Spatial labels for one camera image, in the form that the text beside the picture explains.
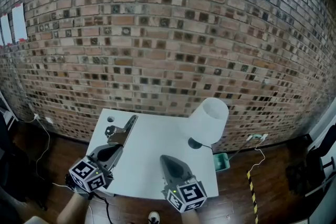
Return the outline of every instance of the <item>paper on wall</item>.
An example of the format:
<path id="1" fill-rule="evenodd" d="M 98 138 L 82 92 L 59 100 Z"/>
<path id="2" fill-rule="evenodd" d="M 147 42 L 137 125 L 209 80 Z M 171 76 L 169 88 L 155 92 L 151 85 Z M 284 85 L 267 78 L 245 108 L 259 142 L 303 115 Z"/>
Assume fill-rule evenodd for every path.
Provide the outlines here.
<path id="1" fill-rule="evenodd" d="M 28 39 L 23 4 L 12 9 L 15 42 Z"/>
<path id="2" fill-rule="evenodd" d="M 0 19 L 1 21 L 1 27 L 2 27 L 2 33 L 4 35 L 4 42 L 6 45 L 8 44 L 13 44 L 12 41 L 12 33 L 11 33 L 11 29 L 9 27 L 9 22 L 8 22 L 8 15 L 4 15 L 1 17 Z"/>

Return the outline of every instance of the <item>teal box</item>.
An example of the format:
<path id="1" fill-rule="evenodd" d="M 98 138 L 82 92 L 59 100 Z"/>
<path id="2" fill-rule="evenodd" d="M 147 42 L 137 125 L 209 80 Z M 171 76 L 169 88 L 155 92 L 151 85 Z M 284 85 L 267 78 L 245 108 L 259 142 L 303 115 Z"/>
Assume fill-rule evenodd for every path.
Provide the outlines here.
<path id="1" fill-rule="evenodd" d="M 217 153 L 213 155 L 216 172 L 224 171 L 230 168 L 230 162 L 226 153 Z"/>

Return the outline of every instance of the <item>white table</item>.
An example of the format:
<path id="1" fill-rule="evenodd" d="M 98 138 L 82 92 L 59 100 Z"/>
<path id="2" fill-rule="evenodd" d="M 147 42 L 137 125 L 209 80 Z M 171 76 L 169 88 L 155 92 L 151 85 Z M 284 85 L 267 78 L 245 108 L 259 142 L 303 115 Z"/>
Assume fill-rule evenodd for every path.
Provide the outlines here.
<path id="1" fill-rule="evenodd" d="M 114 181 L 108 194 L 130 197 L 164 199 L 161 191 L 164 180 L 160 165 L 161 155 L 170 155 L 187 163 L 198 181 L 203 183 L 208 197 L 218 196 L 215 165 L 208 147 L 194 150 L 177 127 L 186 118 L 156 116 L 103 109 L 93 132 L 87 154 L 97 146 L 107 143 L 105 130 L 108 126 L 124 127 L 132 115 L 137 115 L 132 132 L 124 146 L 122 156 L 113 170 Z M 107 121 L 109 116 L 114 122 Z"/>
<path id="2" fill-rule="evenodd" d="M 7 107 L 6 109 L 0 108 L 0 114 L 4 117 L 6 125 L 8 126 L 8 130 L 11 128 L 14 121 L 18 121 L 17 117 L 15 116 L 14 112 L 11 110 L 10 106 L 8 105 L 6 99 L 4 98 L 3 94 L 0 90 L 0 100 L 5 104 Z"/>

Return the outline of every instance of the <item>black cable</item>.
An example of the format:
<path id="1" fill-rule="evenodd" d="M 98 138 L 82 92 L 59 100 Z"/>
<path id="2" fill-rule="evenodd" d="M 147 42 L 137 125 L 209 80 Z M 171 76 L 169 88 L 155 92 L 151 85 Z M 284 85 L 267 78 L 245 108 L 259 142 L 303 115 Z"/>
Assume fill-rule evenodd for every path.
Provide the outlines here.
<path id="1" fill-rule="evenodd" d="M 246 146 L 246 144 L 250 141 L 250 140 L 247 140 L 241 147 L 240 149 L 238 149 L 230 158 L 228 158 L 227 160 L 231 160 L 234 156 L 236 156 L 242 149 L 244 146 Z"/>
<path id="2" fill-rule="evenodd" d="M 109 203 L 107 202 L 105 197 L 100 197 L 97 193 L 93 193 L 93 195 L 95 195 L 97 198 L 103 200 L 106 204 L 106 213 L 107 213 L 107 217 L 109 219 L 110 224 L 113 224 L 111 219 L 110 219 L 110 214 L 109 214 Z"/>
<path id="3" fill-rule="evenodd" d="M 203 144 L 202 144 L 202 146 L 206 146 L 206 145 L 203 145 Z M 214 152 L 214 151 L 212 150 L 212 147 L 210 147 L 210 146 L 206 146 L 206 147 L 210 148 L 211 151 Z"/>

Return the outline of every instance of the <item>shoe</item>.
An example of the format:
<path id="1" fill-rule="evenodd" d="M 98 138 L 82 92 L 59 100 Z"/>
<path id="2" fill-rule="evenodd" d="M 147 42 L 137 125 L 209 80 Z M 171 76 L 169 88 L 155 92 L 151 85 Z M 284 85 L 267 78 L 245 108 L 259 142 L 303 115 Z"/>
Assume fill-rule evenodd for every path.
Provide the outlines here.
<path id="1" fill-rule="evenodd" d="M 158 212 L 151 212 L 148 216 L 148 224 L 160 224 L 160 216 Z"/>

